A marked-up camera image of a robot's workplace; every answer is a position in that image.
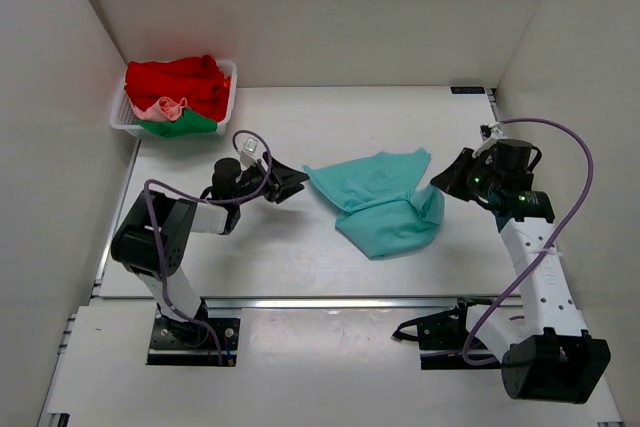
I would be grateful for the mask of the teal t shirt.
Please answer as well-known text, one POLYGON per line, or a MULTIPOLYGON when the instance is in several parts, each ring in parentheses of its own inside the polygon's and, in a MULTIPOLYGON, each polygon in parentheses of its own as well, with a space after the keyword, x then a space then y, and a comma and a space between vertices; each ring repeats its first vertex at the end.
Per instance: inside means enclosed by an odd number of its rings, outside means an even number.
POLYGON ((368 259, 379 260, 425 248, 439 233, 444 195, 419 186, 430 163, 431 154, 420 147, 303 170, 336 210, 335 229, 368 259))

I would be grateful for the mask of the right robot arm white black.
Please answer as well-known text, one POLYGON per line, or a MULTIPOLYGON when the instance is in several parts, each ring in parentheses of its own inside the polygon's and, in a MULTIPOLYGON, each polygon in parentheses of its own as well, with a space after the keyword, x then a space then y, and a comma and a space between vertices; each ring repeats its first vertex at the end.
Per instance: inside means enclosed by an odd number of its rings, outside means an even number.
POLYGON ((516 275, 509 292, 521 296, 524 321, 503 311, 502 297, 489 304, 467 302, 448 323, 449 338, 464 360, 476 342, 498 362, 512 399, 586 403, 611 360, 607 342, 591 335, 566 281, 556 238, 560 226, 548 195, 533 188, 539 148, 515 139, 488 140, 463 149, 431 184, 490 212, 516 275))

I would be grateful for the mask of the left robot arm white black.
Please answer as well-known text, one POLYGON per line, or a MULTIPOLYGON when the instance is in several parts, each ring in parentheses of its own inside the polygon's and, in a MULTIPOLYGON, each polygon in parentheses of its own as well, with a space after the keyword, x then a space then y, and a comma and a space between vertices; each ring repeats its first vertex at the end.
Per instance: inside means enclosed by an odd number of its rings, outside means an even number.
POLYGON ((306 173, 275 159, 243 168, 227 157, 214 164, 211 185, 198 199, 171 198, 145 187, 111 241, 111 257, 147 286, 164 328, 176 340, 188 348, 216 342, 206 303, 182 269, 190 235, 229 235, 243 204, 260 197, 280 204, 301 192, 308 180, 306 173))

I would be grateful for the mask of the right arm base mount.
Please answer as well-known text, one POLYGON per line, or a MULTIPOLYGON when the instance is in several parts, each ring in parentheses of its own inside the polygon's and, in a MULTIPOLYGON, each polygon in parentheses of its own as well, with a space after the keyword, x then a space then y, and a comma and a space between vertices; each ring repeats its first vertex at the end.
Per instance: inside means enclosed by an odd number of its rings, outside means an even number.
POLYGON ((497 370, 499 361, 477 338, 471 342, 469 358, 485 362, 480 366, 468 364, 462 356, 462 348, 468 337, 467 312, 470 307, 489 306, 490 301, 459 298, 448 310, 404 321, 398 325, 391 338, 397 342, 414 342, 420 351, 423 371, 445 370, 497 370))

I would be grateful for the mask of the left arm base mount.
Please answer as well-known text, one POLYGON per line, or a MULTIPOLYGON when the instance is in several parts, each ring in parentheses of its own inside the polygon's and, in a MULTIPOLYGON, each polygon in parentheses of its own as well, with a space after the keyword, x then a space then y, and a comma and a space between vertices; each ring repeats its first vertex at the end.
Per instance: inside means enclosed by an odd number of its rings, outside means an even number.
POLYGON ((151 366, 235 367, 240 340, 241 311, 210 309, 208 329, 180 323, 156 312, 148 344, 146 364, 151 366))

